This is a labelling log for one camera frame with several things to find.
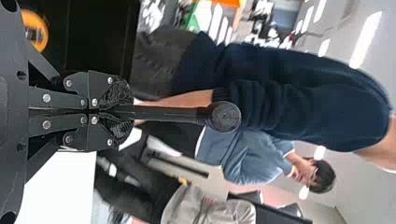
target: black knob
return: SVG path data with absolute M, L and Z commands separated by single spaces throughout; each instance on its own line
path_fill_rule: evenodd
M 199 113 L 199 123 L 220 132 L 230 133 L 241 125 L 242 115 L 238 106 L 230 102 L 216 102 Z

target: light blue shirt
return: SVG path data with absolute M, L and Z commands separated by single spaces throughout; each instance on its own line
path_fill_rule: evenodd
M 293 150 L 291 141 L 264 132 L 206 129 L 196 159 L 221 165 L 225 178 L 236 184 L 266 184 L 291 172 L 292 165 L 285 157 Z

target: navy sweater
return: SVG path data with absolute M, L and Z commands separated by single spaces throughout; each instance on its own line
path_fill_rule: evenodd
M 174 93 L 215 89 L 242 111 L 242 128 L 350 152 L 378 143 L 391 106 L 362 71 L 326 58 L 244 44 L 216 46 L 204 33 L 177 71 Z

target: screw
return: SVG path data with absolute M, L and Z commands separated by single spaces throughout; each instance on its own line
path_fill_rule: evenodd
M 73 83 L 71 80 L 66 81 L 66 87 L 70 88 L 70 87 L 72 87 L 72 85 L 73 85 Z
M 43 101 L 44 103 L 49 103 L 50 102 L 50 95 L 49 94 L 44 94 L 43 95 Z
M 113 145 L 113 140 L 107 139 L 107 145 L 111 147 Z
M 70 144 L 71 142 L 73 142 L 73 137 L 70 135 L 67 135 L 66 138 L 64 139 L 64 141 L 66 142 L 66 144 Z
M 93 99 L 92 100 L 92 105 L 93 106 L 98 106 L 98 100 L 97 99 Z
M 48 130 L 50 129 L 51 123 L 49 120 L 43 122 L 43 129 Z
M 97 117 L 93 117 L 91 120 L 92 124 L 97 124 L 98 123 L 98 118 Z
M 80 121 L 82 124 L 87 123 L 87 119 L 86 119 L 85 117 L 82 117 L 79 121 Z
M 17 151 L 18 152 L 23 152 L 24 150 L 26 150 L 26 145 L 24 143 L 19 143 L 17 145 Z

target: black pants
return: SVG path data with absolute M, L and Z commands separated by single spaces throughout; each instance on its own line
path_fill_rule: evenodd
M 102 167 L 96 166 L 94 187 L 103 200 L 133 217 L 160 224 L 163 209 L 180 187 L 178 181 L 134 158 L 124 157 L 116 150 L 107 150 L 101 156 L 134 177 L 141 185 L 136 187 L 121 182 L 109 176 Z
M 158 100 L 172 95 L 177 67 L 194 38 L 194 33 L 172 26 L 162 26 L 150 35 L 137 34 L 129 81 L 137 98 Z M 139 128 L 191 158 L 203 129 L 194 124 L 171 122 L 147 122 Z

